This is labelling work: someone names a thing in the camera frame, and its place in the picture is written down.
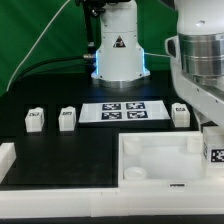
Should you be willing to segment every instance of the small white cube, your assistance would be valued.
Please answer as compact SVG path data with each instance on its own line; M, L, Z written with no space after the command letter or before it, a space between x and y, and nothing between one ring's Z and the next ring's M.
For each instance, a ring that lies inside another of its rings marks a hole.
M171 114L176 128L190 127L190 112L185 104L173 104Z
M25 123L27 132L41 132L44 125L44 110L40 107L29 110Z
M74 107L62 108L58 118L60 131L74 131L76 111Z

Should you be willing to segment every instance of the blue led light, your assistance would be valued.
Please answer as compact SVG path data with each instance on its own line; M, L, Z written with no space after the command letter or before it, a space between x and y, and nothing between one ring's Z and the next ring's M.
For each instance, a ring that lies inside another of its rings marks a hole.
M142 50L142 65L143 65L143 71L146 72L145 68L145 51Z
M99 75L99 54L96 52L96 75Z

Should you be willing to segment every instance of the white cable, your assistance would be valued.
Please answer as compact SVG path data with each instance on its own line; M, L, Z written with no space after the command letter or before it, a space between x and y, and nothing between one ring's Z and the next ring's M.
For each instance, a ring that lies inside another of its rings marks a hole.
M58 12L54 15L54 17L51 19L51 21L48 23L48 25L46 26L46 28L44 29L44 31L41 33L41 35L39 36L39 38L37 39L37 41L35 42L35 44L33 45L33 47L30 49L30 51L28 52L28 54L26 55L26 57L22 60L22 62L18 65L18 67L16 68L16 70L14 71L14 73L12 74L9 82L8 82L8 86L6 89L6 92L8 92L12 81L14 79L14 77L16 76L16 73L18 72L18 70L21 68L21 66L26 62L26 60L28 59L28 57L32 54L33 50L35 49L35 47L37 46L37 44L40 42L41 38L44 36L44 34L47 32L47 30L49 29L49 27L51 26L51 24L54 22L54 20L58 17L58 15L61 13L61 11L65 8L65 6L70 2L71 0L68 0L67 2L65 2L64 5L62 5L62 7L58 10Z
M152 54L152 53L145 53L145 54L150 56L155 56L155 57L170 58L169 55L164 55L164 54Z

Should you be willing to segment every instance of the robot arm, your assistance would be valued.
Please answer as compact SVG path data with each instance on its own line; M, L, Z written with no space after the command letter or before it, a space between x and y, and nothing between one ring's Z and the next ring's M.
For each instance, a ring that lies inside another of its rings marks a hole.
M224 127L223 0L160 1L179 13L178 35L166 40L177 94Z
M101 13L104 13L106 11L105 8L103 8L106 4L118 4L119 2L130 2L131 0L75 0L75 3L77 6L80 5L80 3L87 3L90 8L90 12L92 17L98 17Z

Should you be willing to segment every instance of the white platform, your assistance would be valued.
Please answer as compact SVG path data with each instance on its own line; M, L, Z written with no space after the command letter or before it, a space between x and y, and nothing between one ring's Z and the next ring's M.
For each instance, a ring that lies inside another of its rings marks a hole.
M200 132L120 134L118 188L0 191L0 218L224 214L224 178L207 176L203 147ZM126 180L133 166L146 178Z

